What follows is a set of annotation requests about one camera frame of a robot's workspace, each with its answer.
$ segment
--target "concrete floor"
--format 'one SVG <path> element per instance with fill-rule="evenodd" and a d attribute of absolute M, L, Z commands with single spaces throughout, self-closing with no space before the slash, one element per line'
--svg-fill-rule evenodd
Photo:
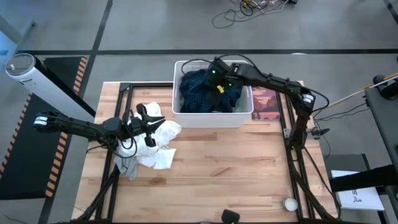
<path fill-rule="evenodd" d="M 21 50 L 91 50 L 107 0 L 5 0 L 0 14 L 16 27 L 33 17 L 37 26 Z M 398 9 L 398 1 L 392 1 Z M 261 16 L 227 29 L 211 18 L 233 8 L 228 0 L 114 0 L 100 50 L 139 49 L 398 49 L 398 26 L 383 0 L 300 0 L 280 13 Z M 226 21 L 217 21 L 219 26 Z M 0 50 L 7 50 L 0 34 Z M 398 70 L 395 54 L 248 55 L 264 72 L 303 80 L 330 101 L 368 84 L 377 74 Z M 105 81 L 172 80 L 174 63 L 214 55 L 120 55 L 96 57 L 84 100 L 96 108 Z M 27 91 L 0 70 L 0 157 L 6 151 Z M 361 96 L 324 111 L 327 116 L 363 102 Z M 317 106 L 323 104 L 319 99 Z M 390 164 L 370 112 L 322 124 L 332 154 L 365 153 L 371 167 Z M 328 147 L 321 140 L 322 151 Z M 49 223 L 70 219 L 85 159 L 87 141 L 74 136 Z M 0 214 L 37 223 L 43 200 L 0 202 Z M 389 212 L 391 223 L 396 217 Z M 343 218 L 377 222 L 376 214 L 344 211 Z M 15 223 L 0 215 L 0 223 Z"/>

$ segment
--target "dark blue fabric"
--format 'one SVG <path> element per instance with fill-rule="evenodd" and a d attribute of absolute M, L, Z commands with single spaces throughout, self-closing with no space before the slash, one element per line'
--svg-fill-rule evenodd
<path fill-rule="evenodd" d="M 217 90 L 206 86 L 205 80 L 206 70 L 204 69 L 188 72 L 182 77 L 180 84 L 180 93 L 183 98 L 181 113 L 211 113 L 214 111 L 232 113 L 237 100 L 241 97 L 241 87 L 224 86 L 224 93 L 219 96 L 219 102 L 214 105 L 210 102 L 210 98 L 217 95 Z"/>

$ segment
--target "book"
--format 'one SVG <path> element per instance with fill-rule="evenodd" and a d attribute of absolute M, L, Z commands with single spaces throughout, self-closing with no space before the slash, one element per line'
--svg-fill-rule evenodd
<path fill-rule="evenodd" d="M 276 92 L 263 87 L 252 87 L 254 110 L 253 120 L 279 119 L 279 105 Z"/>
<path fill-rule="evenodd" d="M 331 176 L 334 178 L 356 173 L 358 172 L 332 170 Z M 341 204 L 341 208 L 377 211 L 384 210 L 384 206 L 375 187 L 337 192 L 336 195 Z"/>

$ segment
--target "wooden table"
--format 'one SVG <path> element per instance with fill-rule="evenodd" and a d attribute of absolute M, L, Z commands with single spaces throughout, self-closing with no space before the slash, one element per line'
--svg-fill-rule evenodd
<path fill-rule="evenodd" d="M 103 84 L 95 123 L 114 116 L 118 90 L 118 82 Z M 138 103 L 153 101 L 167 120 L 178 122 L 172 113 L 171 88 L 135 88 L 131 108 L 135 112 Z M 97 144 L 91 142 L 89 147 Z M 292 188 L 278 120 L 249 119 L 239 129 L 183 129 L 170 147 L 177 149 L 171 169 L 139 165 L 135 180 L 120 175 L 113 222 L 220 222 L 224 209 L 240 213 L 241 222 L 297 221 L 295 212 L 282 207 L 282 200 L 292 197 Z M 308 139 L 306 147 L 327 180 L 318 141 Z M 105 157 L 104 149 L 86 155 L 76 208 L 86 209 L 98 193 Z M 336 216 L 332 197 L 308 156 L 304 153 L 303 157 L 311 191 Z M 108 211 L 109 192 L 103 216 Z M 300 196 L 307 214 L 302 192 Z M 73 218 L 81 214 L 75 209 Z"/>

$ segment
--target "crumpled cloth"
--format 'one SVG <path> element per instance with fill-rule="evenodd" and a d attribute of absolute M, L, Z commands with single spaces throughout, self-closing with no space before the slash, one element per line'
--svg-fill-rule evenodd
<path fill-rule="evenodd" d="M 145 105 L 149 116 L 162 116 L 160 106 L 156 102 Z M 141 115 L 138 113 L 134 116 L 141 119 Z M 156 141 L 155 147 L 148 147 L 145 144 L 146 134 L 135 136 L 134 139 L 137 142 L 137 153 L 134 157 L 128 159 L 122 159 L 119 156 L 115 156 L 114 162 L 118 166 L 120 172 L 125 174 L 130 180 L 133 180 L 137 176 L 137 165 L 142 164 L 153 169 L 169 169 L 172 166 L 173 157 L 176 149 L 168 147 L 169 142 L 174 139 L 181 132 L 181 125 L 174 121 L 165 121 L 160 127 L 152 134 L 152 138 Z M 123 141 L 123 145 L 129 147 L 131 145 L 131 139 Z M 132 146 L 131 149 L 125 149 L 119 141 L 118 154 L 127 157 L 134 154 L 136 146 Z"/>

